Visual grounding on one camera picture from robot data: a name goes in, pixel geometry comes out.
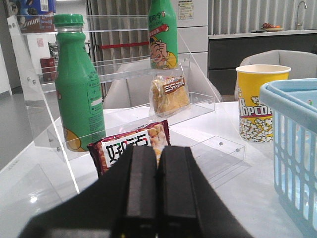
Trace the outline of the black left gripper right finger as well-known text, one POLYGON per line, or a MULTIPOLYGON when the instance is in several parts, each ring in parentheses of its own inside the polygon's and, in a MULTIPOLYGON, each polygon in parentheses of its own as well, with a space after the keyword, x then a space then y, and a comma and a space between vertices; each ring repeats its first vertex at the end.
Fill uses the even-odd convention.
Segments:
POLYGON ((166 146, 158 166, 158 236, 202 238, 189 147, 166 146))

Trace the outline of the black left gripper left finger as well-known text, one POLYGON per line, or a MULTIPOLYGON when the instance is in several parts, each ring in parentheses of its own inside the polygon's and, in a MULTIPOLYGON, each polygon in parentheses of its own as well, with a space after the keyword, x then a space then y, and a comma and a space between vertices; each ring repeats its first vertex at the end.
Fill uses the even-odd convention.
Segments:
POLYGON ((156 157, 151 147, 128 146, 115 167, 119 169, 112 207, 116 211, 114 238, 156 236, 156 157))

